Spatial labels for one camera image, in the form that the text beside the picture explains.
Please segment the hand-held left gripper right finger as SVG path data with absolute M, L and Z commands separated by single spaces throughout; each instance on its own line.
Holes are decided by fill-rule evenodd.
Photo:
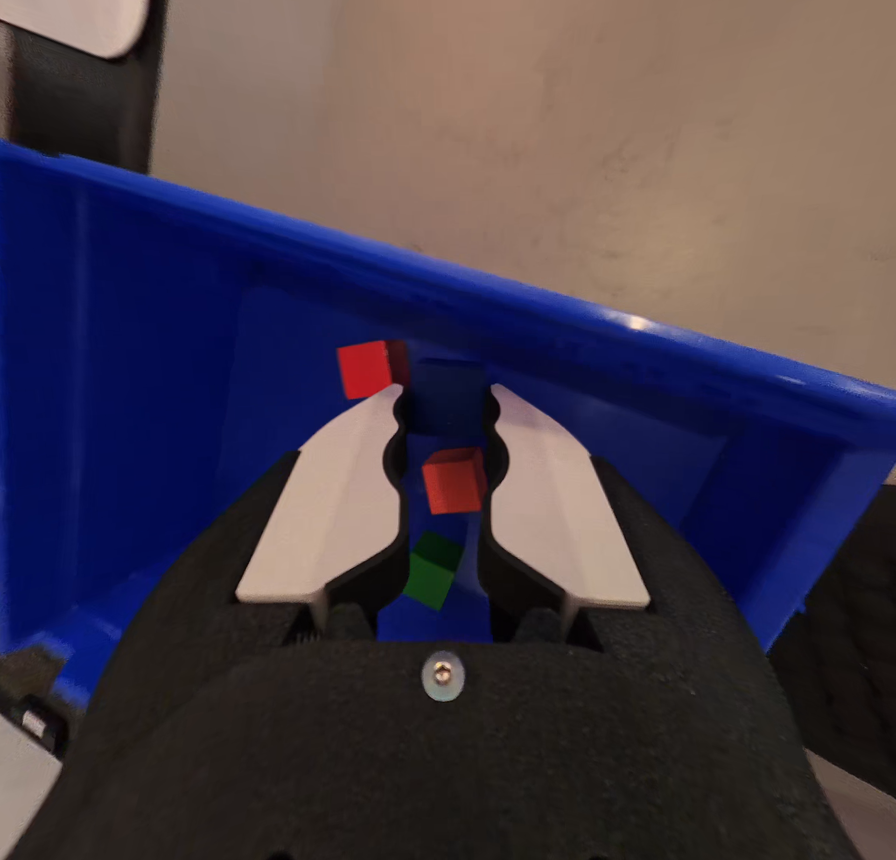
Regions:
M 479 585 L 490 627 L 516 630 L 547 611 L 571 630 L 583 612 L 648 611 L 650 593 L 585 445 L 501 384 L 489 387 L 484 433 Z

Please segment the red wooden cube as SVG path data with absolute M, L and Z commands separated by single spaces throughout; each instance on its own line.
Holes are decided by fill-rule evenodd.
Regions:
M 404 341 L 375 340 L 337 349 L 346 399 L 367 399 L 398 384 L 410 384 L 410 367 Z

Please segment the black wrist rest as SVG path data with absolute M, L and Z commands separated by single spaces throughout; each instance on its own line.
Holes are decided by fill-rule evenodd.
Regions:
M 884 485 L 768 652 L 804 746 L 895 797 L 895 487 Z

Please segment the blue wooden cube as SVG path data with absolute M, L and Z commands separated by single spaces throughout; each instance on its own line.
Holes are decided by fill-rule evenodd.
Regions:
M 487 370 L 478 362 L 420 359 L 411 366 L 409 432 L 440 437 L 480 434 L 487 390 Z

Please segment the orange wooden cube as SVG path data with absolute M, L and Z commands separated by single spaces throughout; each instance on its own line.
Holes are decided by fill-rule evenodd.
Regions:
M 436 451 L 424 462 L 422 475 L 432 515 L 481 512 L 487 477 L 479 447 Z

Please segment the green wooden cube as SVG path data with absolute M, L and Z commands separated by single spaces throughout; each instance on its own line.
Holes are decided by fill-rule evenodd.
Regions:
M 464 554 L 462 544 L 425 531 L 409 555 L 409 577 L 402 595 L 438 612 L 454 584 Z

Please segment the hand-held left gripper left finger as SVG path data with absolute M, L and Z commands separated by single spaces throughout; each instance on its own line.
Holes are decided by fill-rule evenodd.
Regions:
M 323 630 L 356 605 L 376 629 L 409 577 L 405 390 L 388 386 L 298 450 L 236 588 L 242 604 L 306 606 Z

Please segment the blue plastic bin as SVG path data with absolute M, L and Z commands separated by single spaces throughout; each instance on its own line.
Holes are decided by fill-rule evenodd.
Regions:
M 78 709 L 185 547 L 350 406 L 337 349 L 471 364 L 613 463 L 767 649 L 894 468 L 894 391 L 2 141 L 2 651 Z

